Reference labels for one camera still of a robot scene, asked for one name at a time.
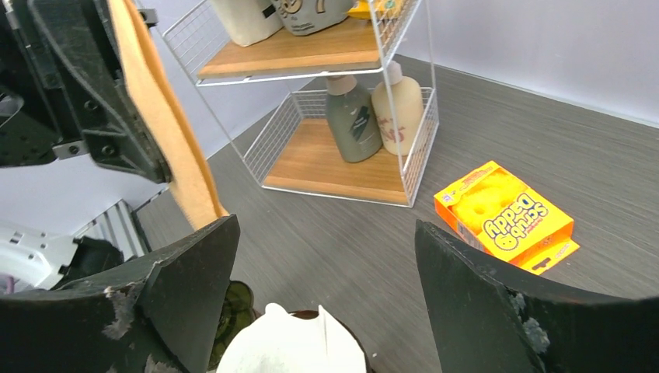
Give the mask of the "dark green glass dripper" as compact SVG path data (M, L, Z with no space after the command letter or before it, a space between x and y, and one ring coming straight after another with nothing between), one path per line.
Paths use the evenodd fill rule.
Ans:
M211 349L207 371L214 371L228 345L236 335L253 323L257 316L253 292L242 281L230 281Z

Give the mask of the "amber brown glass dripper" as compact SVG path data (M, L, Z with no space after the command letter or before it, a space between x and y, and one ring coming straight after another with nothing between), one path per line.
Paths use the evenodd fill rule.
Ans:
M298 311L289 312L289 314L299 319L311 320L316 318L319 315L319 312L314 310L298 310ZM344 322L340 321L339 319L337 321L341 326L343 326L348 331L348 333L355 339L357 345L360 347L362 354L364 355L365 371L367 373L375 373L376 370L371 366L371 362L369 360L367 351L365 350L359 338L352 331L352 329L348 327Z

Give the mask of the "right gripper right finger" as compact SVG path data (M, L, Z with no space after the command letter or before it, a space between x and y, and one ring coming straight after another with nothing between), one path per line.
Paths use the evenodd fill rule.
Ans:
M545 279L417 221L417 269L444 372L656 372L658 300Z

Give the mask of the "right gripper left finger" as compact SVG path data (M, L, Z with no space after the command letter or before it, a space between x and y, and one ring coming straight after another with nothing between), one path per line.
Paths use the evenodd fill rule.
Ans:
M241 229L235 215L118 267L1 299L3 372L204 372Z

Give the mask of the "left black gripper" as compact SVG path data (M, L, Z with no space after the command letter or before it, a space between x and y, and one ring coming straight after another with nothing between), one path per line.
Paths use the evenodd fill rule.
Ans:
M101 168L168 183L167 161L127 92L108 2L30 1L28 10L1 3L1 166L89 150Z

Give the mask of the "brown paper coffee filter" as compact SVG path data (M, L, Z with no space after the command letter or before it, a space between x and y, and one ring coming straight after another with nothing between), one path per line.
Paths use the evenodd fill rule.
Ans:
M111 0L108 6L129 96L169 165L169 190L190 225L201 229L228 215L210 166L135 5Z

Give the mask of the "white paper coffee filter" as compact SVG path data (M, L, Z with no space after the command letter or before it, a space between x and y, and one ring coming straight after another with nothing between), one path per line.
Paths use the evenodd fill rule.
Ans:
M357 337L321 305L301 318L277 303L241 330L216 372L369 372Z

